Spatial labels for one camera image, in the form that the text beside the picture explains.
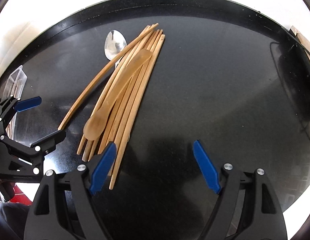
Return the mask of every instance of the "blue gripper pad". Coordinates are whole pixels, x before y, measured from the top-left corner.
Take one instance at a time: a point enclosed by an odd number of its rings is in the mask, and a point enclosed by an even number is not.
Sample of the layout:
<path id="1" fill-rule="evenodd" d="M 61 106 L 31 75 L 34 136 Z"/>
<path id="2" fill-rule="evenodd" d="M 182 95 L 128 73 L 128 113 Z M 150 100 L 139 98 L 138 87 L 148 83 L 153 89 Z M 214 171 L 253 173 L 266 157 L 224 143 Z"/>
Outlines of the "blue gripper pad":
<path id="1" fill-rule="evenodd" d="M 208 187 L 218 194 L 221 191 L 218 172 L 198 140 L 193 144 L 193 152 Z"/>
<path id="2" fill-rule="evenodd" d="M 94 195 L 97 191 L 100 191 L 107 178 L 107 174 L 116 158 L 116 144 L 111 142 L 103 153 L 102 158 L 97 164 L 95 170 L 91 175 L 91 184 L 89 191 Z"/>
<path id="3" fill-rule="evenodd" d="M 14 110 L 17 112 L 22 112 L 27 109 L 39 106 L 42 103 L 42 99 L 40 97 L 30 98 L 23 101 L 18 101 L 14 105 Z"/>

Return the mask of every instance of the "bamboo chopstick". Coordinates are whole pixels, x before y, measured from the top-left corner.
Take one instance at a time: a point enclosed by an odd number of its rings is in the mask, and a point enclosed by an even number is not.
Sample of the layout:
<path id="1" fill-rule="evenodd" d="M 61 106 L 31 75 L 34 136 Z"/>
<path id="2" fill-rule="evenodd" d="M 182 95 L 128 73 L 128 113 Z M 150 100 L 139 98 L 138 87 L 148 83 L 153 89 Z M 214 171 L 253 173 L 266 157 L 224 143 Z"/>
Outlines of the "bamboo chopstick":
<path id="1" fill-rule="evenodd" d="M 141 67 L 148 63 L 153 53 L 148 49 L 141 49 L 120 74 L 116 85 L 108 92 L 100 109 L 96 111 L 86 122 L 83 132 L 88 140 L 96 140 L 104 132 L 108 118 L 121 91 L 126 88 L 131 78 L 140 71 Z"/>
<path id="2" fill-rule="evenodd" d="M 145 46 L 147 45 L 147 47 L 146 47 L 147 49 L 149 49 L 152 52 L 154 51 L 154 48 L 152 49 L 152 46 L 154 46 L 154 44 L 156 46 L 156 42 L 158 41 L 159 36 L 160 36 L 159 33 L 161 34 L 162 31 L 163 30 L 157 30 L 156 32 L 154 32 L 154 35 L 152 35 L 150 37 L 150 42 L 147 42 L 145 44 Z M 130 108 L 133 104 L 133 100 L 134 100 L 136 93 L 137 93 L 137 90 L 138 90 L 138 87 L 135 87 L 135 86 L 136 86 L 136 84 L 140 84 L 140 82 L 143 78 L 143 75 L 145 73 L 145 67 L 146 67 L 145 65 L 142 67 L 138 76 L 135 77 L 134 83 L 130 84 L 131 87 L 129 89 L 127 89 L 127 92 L 125 94 L 124 99 L 122 100 L 121 106 L 117 112 L 117 115 L 116 115 L 115 120 L 112 124 L 112 127 L 111 127 L 111 130 L 109 132 L 108 137 L 107 137 L 107 134 L 104 133 L 102 142 L 101 142 L 99 150 L 98 150 L 99 154 L 103 151 L 103 149 L 106 147 L 106 145 L 110 141 L 114 141 L 114 143 L 116 144 L 116 147 L 117 148 L 119 147 L 119 143 L 120 143 L 120 140 L 122 137 L 123 129 L 125 127 L 125 124 L 126 124 L 126 121 L 128 118 L 128 114 L 129 114 Z M 113 166 L 109 170 L 109 173 L 108 173 L 109 176 L 111 176 L 112 170 L 113 170 Z"/>
<path id="3" fill-rule="evenodd" d="M 150 41 L 153 40 L 152 37 L 154 37 L 154 35 L 156 34 L 157 32 L 154 32 L 154 34 L 152 34 L 152 36 L 149 38 Z M 108 126 L 108 130 L 107 132 L 105 131 L 104 132 L 104 135 L 103 135 L 103 138 L 102 138 L 102 142 L 100 144 L 100 147 L 99 147 L 99 151 L 98 151 L 98 154 L 102 153 L 102 151 L 104 150 L 104 148 L 106 147 L 107 143 L 110 141 L 109 140 L 109 134 L 111 133 L 112 135 L 115 135 L 116 132 L 117 132 L 117 128 L 118 128 L 118 125 L 119 125 L 119 122 L 122 118 L 122 114 L 125 110 L 125 106 L 127 104 L 127 101 L 130 97 L 130 93 L 134 87 L 134 84 L 135 84 L 135 81 L 137 79 L 137 76 L 138 74 L 136 74 L 132 79 L 131 79 L 131 82 L 129 83 L 128 85 L 128 89 L 126 90 L 126 93 L 125 93 L 125 96 L 122 100 L 122 103 L 120 105 L 120 108 L 119 108 L 119 111 L 117 112 L 117 115 L 116 115 L 116 118 L 115 118 L 115 123 L 110 123 L 110 125 L 107 124 Z"/>
<path id="4" fill-rule="evenodd" d="M 153 70 L 155 61 L 156 61 L 156 59 L 158 57 L 158 54 L 159 54 L 159 51 L 160 51 L 160 49 L 162 47 L 164 39 L 165 39 L 165 35 L 162 34 L 160 39 L 159 39 L 159 41 L 158 41 L 158 43 L 157 43 L 157 45 L 156 45 L 156 48 L 154 50 L 154 54 L 153 54 L 153 56 L 152 56 L 152 58 L 151 58 L 151 60 L 150 60 L 150 62 L 148 64 L 148 66 L 147 66 L 147 69 L 146 69 L 145 75 L 143 77 L 143 80 L 142 80 L 142 82 L 141 82 L 141 84 L 139 86 L 136 98 L 134 100 L 133 107 L 131 108 L 131 111 L 130 111 L 130 114 L 129 114 L 129 118 L 127 120 L 125 129 L 124 129 L 122 140 L 121 140 L 119 148 L 117 150 L 117 157 L 116 157 L 116 160 L 115 160 L 115 163 L 114 163 L 114 169 L 113 169 L 112 177 L 111 177 L 111 180 L 110 180 L 109 189 L 113 189 L 114 188 L 114 184 L 115 184 L 115 181 L 116 181 L 116 177 L 118 175 L 120 163 L 122 161 L 122 157 L 123 157 L 123 154 L 124 154 L 127 142 L 128 142 L 128 138 L 130 136 L 130 132 L 131 132 L 132 126 L 134 124 L 134 120 L 135 120 L 136 114 L 138 112 L 138 107 L 139 107 L 140 102 L 142 100 L 144 91 L 145 91 L 146 86 L 147 86 L 147 82 L 148 82 L 149 77 L 151 75 L 151 72 Z"/>
<path id="5" fill-rule="evenodd" d="M 156 47 L 156 44 L 157 44 L 157 42 L 158 42 L 158 40 L 160 38 L 161 33 L 162 33 L 162 30 L 159 31 L 158 36 L 156 37 L 156 40 L 155 40 L 155 42 L 154 42 L 154 44 L 153 44 L 153 46 L 151 48 L 152 52 L 154 51 L 154 49 Z M 133 88 L 131 94 L 130 94 L 129 100 L 127 102 L 127 105 L 126 105 L 126 107 L 124 109 L 124 113 L 123 113 L 122 118 L 120 120 L 120 124 L 119 124 L 118 130 L 117 130 L 117 133 L 116 133 L 116 137 L 115 137 L 115 140 L 114 140 L 114 143 L 116 144 L 117 149 L 119 148 L 119 144 L 121 142 L 122 135 L 123 135 L 123 132 L 124 132 L 124 129 L 125 129 L 125 126 L 126 126 L 126 122 L 128 120 L 128 116 L 129 116 L 130 110 L 131 110 L 132 105 L 134 103 L 134 99 L 136 97 L 139 85 L 140 85 L 140 83 L 141 83 L 141 81 L 143 79 L 144 73 L 146 71 L 146 66 L 147 65 L 145 64 L 142 67 L 142 69 L 141 69 L 141 71 L 140 71 L 140 73 L 139 73 L 139 75 L 137 77 L 137 81 L 136 81 L 136 83 L 134 85 L 134 88 Z"/>
<path id="6" fill-rule="evenodd" d="M 150 26 L 146 26 L 146 28 L 143 30 L 143 32 L 147 31 L 149 28 L 151 28 L 151 27 Z M 148 39 L 148 37 L 150 35 L 151 35 L 151 33 L 149 33 L 146 36 L 144 36 L 141 41 L 139 41 L 137 44 L 135 44 L 135 46 L 130 50 L 129 53 L 127 52 L 127 57 L 126 57 L 125 61 L 123 62 L 122 66 L 120 66 L 120 65 L 117 66 L 116 69 L 118 69 L 118 71 L 114 72 L 112 74 L 111 78 L 109 79 L 109 81 L 106 84 L 107 87 L 105 86 L 104 90 L 102 91 L 102 94 L 100 95 L 100 97 L 103 96 L 102 100 L 104 100 L 108 96 L 109 92 L 113 89 L 114 85 L 116 84 L 116 82 L 118 80 L 118 76 L 121 74 L 123 69 L 128 65 L 128 63 L 133 58 L 133 56 L 136 55 L 140 51 L 140 49 L 142 48 L 142 46 L 140 44 L 144 44 L 147 41 L 147 39 Z M 92 143 L 92 144 L 88 144 L 88 143 L 86 144 L 86 147 L 85 147 L 85 150 L 84 150 L 84 154 L 83 154 L 83 157 L 82 157 L 83 161 L 87 161 L 89 159 L 89 155 L 93 156 L 93 153 L 92 154 L 90 153 L 91 152 L 91 148 L 97 146 L 99 139 L 100 139 L 100 136 L 98 138 L 96 138 L 95 141 L 97 141 L 97 142 Z"/>
<path id="7" fill-rule="evenodd" d="M 147 31 L 149 27 L 150 27 L 149 25 L 146 26 L 145 29 L 140 33 L 140 35 L 142 35 L 145 31 Z M 112 75 L 111 75 L 111 77 L 109 78 L 108 82 L 106 83 L 106 85 L 105 85 L 105 87 L 104 87 L 104 89 L 103 89 L 101 95 L 99 96 L 98 101 L 97 101 L 97 103 L 96 103 L 96 105 L 95 105 L 95 107 L 94 107 L 94 109 L 93 109 L 93 112 L 91 113 L 90 116 L 92 116 L 92 115 L 101 107 L 101 105 L 102 105 L 102 103 L 103 103 L 103 101 L 104 101 L 104 99 L 105 99 L 105 97 L 106 97 L 106 95 L 107 95 L 107 93 L 108 93 L 108 91 L 109 91 L 109 89 L 110 89 L 112 83 L 114 82 L 114 79 L 116 78 L 116 75 L 118 74 L 119 70 L 120 70 L 122 67 L 125 67 L 125 66 L 127 65 L 128 61 L 129 61 L 129 59 L 130 59 L 129 56 L 131 56 L 131 55 L 134 53 L 134 51 L 136 50 L 136 48 L 137 48 L 137 46 L 138 46 L 139 44 L 140 44 L 140 41 L 139 41 L 131 50 L 129 50 L 129 51 L 124 55 L 124 57 L 120 60 L 120 62 L 119 62 L 119 64 L 118 64 L 117 68 L 116 68 L 116 69 L 114 70 L 114 72 L 112 73 Z M 82 151 L 82 148 L 83 148 L 83 146 L 84 146 L 84 144 L 85 144 L 85 141 L 86 141 L 86 138 L 85 138 L 85 136 L 83 135 L 83 136 L 82 136 L 82 139 L 81 139 L 81 141 L 80 141 L 80 143 L 79 143 L 78 149 L 77 149 L 77 154 L 78 154 L 78 155 L 80 155 L 80 153 L 81 153 L 81 151 Z M 82 160 L 83 160 L 83 161 L 88 159 L 88 156 L 87 156 L 87 155 L 88 155 L 88 150 L 90 150 L 90 149 L 89 149 L 90 147 L 91 147 L 91 144 L 86 144 L 85 151 L 84 151 L 85 154 L 83 154 L 83 157 L 82 157 Z"/>
<path id="8" fill-rule="evenodd" d="M 118 111 L 118 109 L 119 109 L 120 103 L 122 102 L 122 98 L 124 97 L 124 94 L 125 94 L 125 92 L 126 92 L 127 86 L 128 86 L 128 85 L 126 85 L 126 88 L 124 88 L 124 89 L 122 90 L 122 92 L 120 93 L 120 95 L 119 95 L 118 98 L 117 98 L 117 101 L 116 101 L 116 103 L 115 103 L 115 105 L 114 105 L 114 107 L 113 107 L 113 110 L 112 110 L 111 114 L 110 114 L 109 120 L 107 121 L 107 126 L 106 126 L 106 128 L 105 128 L 104 133 L 107 133 L 107 129 L 109 129 L 108 127 L 111 127 L 111 125 L 112 125 L 112 123 L 113 123 L 113 121 L 114 121 L 114 117 L 115 117 L 116 114 L 117 114 L 117 111 Z M 92 145 L 92 147 L 91 147 L 91 150 L 90 150 L 90 154 L 89 154 L 88 161 L 90 161 L 90 159 L 93 157 L 93 155 L 94 155 L 94 153 L 95 153 L 97 144 L 98 144 L 98 142 L 99 142 L 99 138 L 97 138 L 96 140 L 94 140 L 94 143 L 93 143 L 93 145 Z"/>
<path id="9" fill-rule="evenodd" d="M 110 86 L 111 86 L 111 83 L 114 81 L 114 78 L 116 77 L 116 74 L 118 73 L 119 69 L 122 67 L 123 63 L 125 62 L 125 60 L 127 59 L 127 56 L 128 54 L 124 55 L 124 57 L 122 58 L 122 60 L 119 62 L 117 68 L 114 70 L 114 72 L 112 73 L 112 75 L 110 76 L 108 82 L 106 83 L 102 93 L 100 94 L 98 100 L 97 100 L 97 103 L 91 113 L 90 116 L 92 116 L 102 105 L 104 99 L 105 99 L 105 96 L 106 96 L 106 93 L 108 92 Z M 82 151 L 82 148 L 85 144 L 85 141 L 86 141 L 86 138 L 85 136 L 83 135 L 82 136 L 82 139 L 80 140 L 80 143 L 79 143 L 79 146 L 78 146 L 78 149 L 77 149 L 77 154 L 80 155 L 81 151 Z M 88 157 L 86 155 L 83 155 L 82 157 L 82 160 L 86 160 Z"/>
<path id="10" fill-rule="evenodd" d="M 131 43 L 129 43 L 120 53 L 118 53 L 110 62 L 108 62 L 105 67 L 94 77 L 94 79 L 88 84 L 88 86 L 84 89 L 84 91 L 80 94 L 80 96 L 76 99 L 75 103 L 72 105 L 61 124 L 58 127 L 58 130 L 64 129 L 69 119 L 72 117 L 76 109 L 81 105 L 84 101 L 85 97 L 88 93 L 94 88 L 97 82 L 106 74 L 108 70 L 122 57 L 124 56 L 130 49 L 132 49 L 135 44 L 140 41 L 144 36 L 150 33 L 154 28 L 158 26 L 158 23 L 148 28 L 145 32 L 135 38 Z"/>
<path id="11" fill-rule="evenodd" d="M 110 91 L 112 90 L 112 88 L 114 87 L 114 85 L 116 84 L 117 80 L 118 80 L 118 76 L 121 74 L 122 69 L 131 61 L 131 59 L 143 48 L 143 46 L 145 45 L 145 43 L 147 42 L 147 40 L 149 39 L 149 37 L 151 36 L 152 33 L 148 33 L 146 36 L 143 37 L 143 39 L 140 41 L 139 44 L 136 44 L 135 47 L 133 48 L 133 50 L 129 53 L 127 59 L 125 60 L 123 67 L 118 71 L 118 73 L 116 74 L 116 76 L 114 77 L 114 81 L 111 83 L 111 86 L 109 88 L 107 92 L 107 95 L 105 97 L 108 96 L 108 94 L 110 93 Z"/>

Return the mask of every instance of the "metal screw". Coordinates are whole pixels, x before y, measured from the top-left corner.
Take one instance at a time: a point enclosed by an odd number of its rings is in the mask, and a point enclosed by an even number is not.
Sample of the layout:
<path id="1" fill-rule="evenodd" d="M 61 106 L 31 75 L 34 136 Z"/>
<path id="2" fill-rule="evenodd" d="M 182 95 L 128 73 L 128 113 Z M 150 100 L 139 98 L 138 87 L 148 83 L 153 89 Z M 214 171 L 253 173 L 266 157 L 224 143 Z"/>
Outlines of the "metal screw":
<path id="1" fill-rule="evenodd" d="M 257 173 L 258 173 L 259 175 L 264 175 L 264 174 L 265 174 L 265 171 L 264 171 L 263 169 L 259 168 L 259 169 L 257 169 Z"/>
<path id="2" fill-rule="evenodd" d="M 39 168 L 34 168 L 33 169 L 33 173 L 36 174 L 36 175 L 39 174 Z"/>
<path id="3" fill-rule="evenodd" d="M 86 165 L 85 164 L 80 164 L 77 166 L 77 170 L 78 171 L 84 171 L 86 169 Z"/>
<path id="4" fill-rule="evenodd" d="M 230 170 L 232 170 L 232 169 L 233 169 L 233 165 L 232 165 L 232 164 L 230 164 L 230 163 L 225 163 L 225 164 L 224 164 L 224 169 L 226 169 L 226 170 L 230 171 Z"/>
<path id="5" fill-rule="evenodd" d="M 52 175 L 53 175 L 53 173 L 54 173 L 54 172 L 53 172 L 53 170 L 48 170 L 48 171 L 46 171 L 46 173 L 45 173 L 45 174 L 46 174 L 46 176 L 48 176 L 48 177 L 49 177 L 49 176 L 52 176 Z"/>

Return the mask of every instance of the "black surface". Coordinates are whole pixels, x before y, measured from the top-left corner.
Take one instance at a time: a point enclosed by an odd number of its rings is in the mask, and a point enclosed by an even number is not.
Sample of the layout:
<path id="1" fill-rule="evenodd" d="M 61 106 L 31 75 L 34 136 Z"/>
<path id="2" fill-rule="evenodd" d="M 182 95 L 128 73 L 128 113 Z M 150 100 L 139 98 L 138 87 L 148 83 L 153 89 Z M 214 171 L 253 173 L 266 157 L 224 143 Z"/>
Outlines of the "black surface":
<path id="1" fill-rule="evenodd" d="M 130 8 L 138 1 L 140 7 Z M 294 44 L 275 22 L 227 0 L 158 1 L 95 5 L 53 26 L 21 52 L 0 80 L 0 95 L 9 72 L 23 64 L 28 78 L 22 99 L 41 96 L 42 104 L 18 113 L 15 139 L 30 145 L 57 129 L 108 62 L 103 47 L 110 30 L 130 42 L 158 22 L 166 40 L 116 185 L 110 191 L 106 181 L 94 198 L 110 234 L 114 239 L 199 236 L 217 196 L 193 157 L 196 139 L 241 170 L 265 169 L 284 211 L 310 183 L 310 141 L 277 72 L 283 57 L 293 72 L 303 68 L 289 50 Z M 127 9 L 116 11 L 111 4 Z M 271 42 L 281 45 L 274 45 L 272 54 Z M 306 79 L 301 71 L 295 76 Z M 46 169 L 71 171 L 81 162 L 76 150 L 82 128 L 104 84 L 71 120 L 66 139 L 46 157 Z"/>

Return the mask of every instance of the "red object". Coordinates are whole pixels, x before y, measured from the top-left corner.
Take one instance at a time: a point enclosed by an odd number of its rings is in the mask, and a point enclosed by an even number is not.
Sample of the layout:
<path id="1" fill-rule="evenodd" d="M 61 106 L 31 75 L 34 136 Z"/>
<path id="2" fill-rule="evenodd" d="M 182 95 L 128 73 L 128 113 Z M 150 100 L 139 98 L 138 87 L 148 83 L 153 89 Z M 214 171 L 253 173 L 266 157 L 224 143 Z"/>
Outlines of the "red object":
<path id="1" fill-rule="evenodd" d="M 20 188 L 15 185 L 14 187 L 15 196 L 10 200 L 10 202 L 14 203 L 22 203 L 25 205 L 31 205 L 33 202 L 29 200 L 29 198 L 20 190 Z"/>

